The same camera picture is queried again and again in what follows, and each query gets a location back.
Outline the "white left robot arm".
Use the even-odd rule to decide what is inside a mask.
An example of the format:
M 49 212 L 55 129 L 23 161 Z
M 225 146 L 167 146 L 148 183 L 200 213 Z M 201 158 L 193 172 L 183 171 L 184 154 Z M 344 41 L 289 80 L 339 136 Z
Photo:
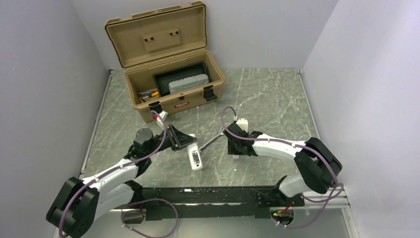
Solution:
M 138 207 L 143 188 L 134 181 L 151 165 L 151 155 L 170 148 L 183 149 L 197 142 L 173 125 L 154 135 L 149 128 L 136 132 L 127 154 L 114 166 L 85 179 L 71 177 L 65 181 L 46 214 L 46 220 L 65 237 L 80 238 L 94 220 L 108 211 L 126 204 Z

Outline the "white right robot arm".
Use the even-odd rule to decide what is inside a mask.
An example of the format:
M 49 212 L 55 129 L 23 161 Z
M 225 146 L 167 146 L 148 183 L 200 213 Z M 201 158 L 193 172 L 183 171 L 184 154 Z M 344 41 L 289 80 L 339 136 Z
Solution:
M 303 192 L 325 194 L 338 185 L 337 176 L 342 170 L 342 164 L 315 137 L 307 141 L 290 141 L 259 131 L 247 133 L 237 122 L 225 127 L 223 132 L 240 155 L 267 156 L 297 166 L 296 174 L 280 179 L 275 186 L 273 200 L 279 206 L 286 205 L 293 196 Z

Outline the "white remote control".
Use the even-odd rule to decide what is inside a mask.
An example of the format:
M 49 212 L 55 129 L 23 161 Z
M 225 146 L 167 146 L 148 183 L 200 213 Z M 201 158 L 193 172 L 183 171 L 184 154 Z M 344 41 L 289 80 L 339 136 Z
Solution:
M 204 165 L 202 163 L 201 153 L 198 147 L 197 140 L 187 146 L 187 153 L 188 153 L 191 169 L 193 171 L 201 170 L 204 167 Z

